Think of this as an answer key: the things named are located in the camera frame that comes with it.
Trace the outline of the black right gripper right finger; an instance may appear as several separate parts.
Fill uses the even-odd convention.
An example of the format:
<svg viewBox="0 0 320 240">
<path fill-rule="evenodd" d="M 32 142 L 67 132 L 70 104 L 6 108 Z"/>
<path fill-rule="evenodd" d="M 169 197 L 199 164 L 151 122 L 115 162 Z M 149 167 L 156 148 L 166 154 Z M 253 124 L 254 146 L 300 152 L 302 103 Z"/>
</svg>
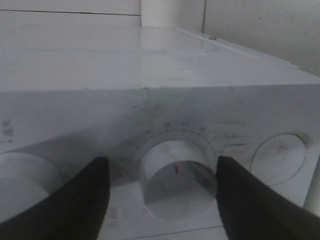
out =
<svg viewBox="0 0 320 240">
<path fill-rule="evenodd" d="M 318 240 L 320 218 L 297 206 L 228 156 L 217 162 L 217 204 L 230 240 Z"/>
</svg>

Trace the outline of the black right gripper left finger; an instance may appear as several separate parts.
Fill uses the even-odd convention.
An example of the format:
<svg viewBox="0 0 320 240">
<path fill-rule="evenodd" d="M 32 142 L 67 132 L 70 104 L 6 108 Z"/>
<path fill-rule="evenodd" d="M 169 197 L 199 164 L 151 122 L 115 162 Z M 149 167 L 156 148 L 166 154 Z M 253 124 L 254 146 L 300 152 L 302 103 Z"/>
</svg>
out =
<svg viewBox="0 0 320 240">
<path fill-rule="evenodd" d="M 96 157 L 53 194 L 2 222 L 0 238 L 96 240 L 109 199 L 109 159 Z"/>
</svg>

